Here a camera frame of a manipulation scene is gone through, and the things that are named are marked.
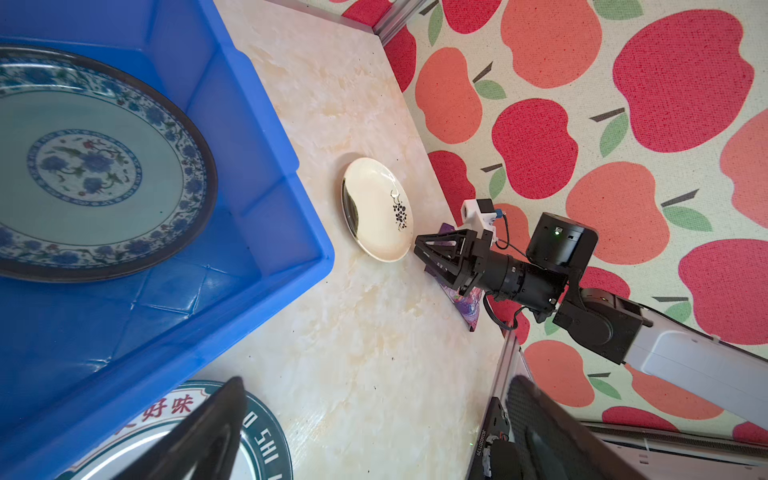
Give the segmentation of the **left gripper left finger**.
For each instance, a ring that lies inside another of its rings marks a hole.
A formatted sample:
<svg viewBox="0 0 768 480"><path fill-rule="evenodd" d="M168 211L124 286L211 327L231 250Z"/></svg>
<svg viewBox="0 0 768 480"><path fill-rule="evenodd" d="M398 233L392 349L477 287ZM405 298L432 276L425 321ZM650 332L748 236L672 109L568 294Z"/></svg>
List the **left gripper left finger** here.
<svg viewBox="0 0 768 480"><path fill-rule="evenodd" d="M228 479L246 410L244 383L235 376L117 477Z"/></svg>

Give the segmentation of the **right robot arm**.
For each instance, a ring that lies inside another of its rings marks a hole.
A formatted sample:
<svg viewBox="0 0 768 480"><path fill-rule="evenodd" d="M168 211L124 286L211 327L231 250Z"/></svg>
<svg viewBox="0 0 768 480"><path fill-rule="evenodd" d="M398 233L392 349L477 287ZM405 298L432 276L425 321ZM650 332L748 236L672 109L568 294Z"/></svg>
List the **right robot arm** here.
<svg viewBox="0 0 768 480"><path fill-rule="evenodd" d="M477 232L419 235L414 252L460 295L478 288L512 300L542 323L551 318L582 347L695 394L764 428L766 360L689 328L654 309L579 282L598 243L595 230L541 215L525 260L492 249L491 217Z"/></svg>

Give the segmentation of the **teal blue floral plate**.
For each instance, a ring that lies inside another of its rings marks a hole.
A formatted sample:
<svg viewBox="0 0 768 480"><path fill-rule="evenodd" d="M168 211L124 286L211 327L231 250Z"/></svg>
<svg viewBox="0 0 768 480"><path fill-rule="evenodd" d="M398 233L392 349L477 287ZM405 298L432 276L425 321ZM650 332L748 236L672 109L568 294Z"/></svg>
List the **teal blue floral plate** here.
<svg viewBox="0 0 768 480"><path fill-rule="evenodd" d="M216 204L194 123L96 60L1 48L1 273L46 283L117 279L189 246Z"/></svg>

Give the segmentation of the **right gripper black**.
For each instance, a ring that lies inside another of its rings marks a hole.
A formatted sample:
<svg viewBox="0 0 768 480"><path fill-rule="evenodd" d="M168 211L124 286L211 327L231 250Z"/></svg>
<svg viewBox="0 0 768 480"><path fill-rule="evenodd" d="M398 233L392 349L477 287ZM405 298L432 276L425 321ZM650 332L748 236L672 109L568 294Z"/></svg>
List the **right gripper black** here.
<svg viewBox="0 0 768 480"><path fill-rule="evenodd" d="M477 288L497 302L513 301L536 321L556 310L567 284L563 274L491 251L473 230L418 235L414 253L442 285L461 295Z"/></svg>

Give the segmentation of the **cream plate black spot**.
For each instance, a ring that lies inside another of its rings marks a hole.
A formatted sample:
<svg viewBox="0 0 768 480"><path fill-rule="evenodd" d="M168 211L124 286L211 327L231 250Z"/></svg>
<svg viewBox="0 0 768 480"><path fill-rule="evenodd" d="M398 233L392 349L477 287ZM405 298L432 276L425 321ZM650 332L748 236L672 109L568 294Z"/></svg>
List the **cream plate black spot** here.
<svg viewBox="0 0 768 480"><path fill-rule="evenodd" d="M341 183L343 215L353 239L374 259L402 260L415 238L407 193L382 163L368 157L352 161Z"/></svg>

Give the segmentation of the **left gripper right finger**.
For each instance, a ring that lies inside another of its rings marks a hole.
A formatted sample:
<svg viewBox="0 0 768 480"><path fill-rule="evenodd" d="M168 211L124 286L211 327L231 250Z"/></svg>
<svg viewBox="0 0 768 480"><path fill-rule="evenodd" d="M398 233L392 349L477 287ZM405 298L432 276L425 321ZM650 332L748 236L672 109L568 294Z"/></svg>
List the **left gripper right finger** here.
<svg viewBox="0 0 768 480"><path fill-rule="evenodd" d="M524 479L643 477L528 378L510 380L505 406Z"/></svg>

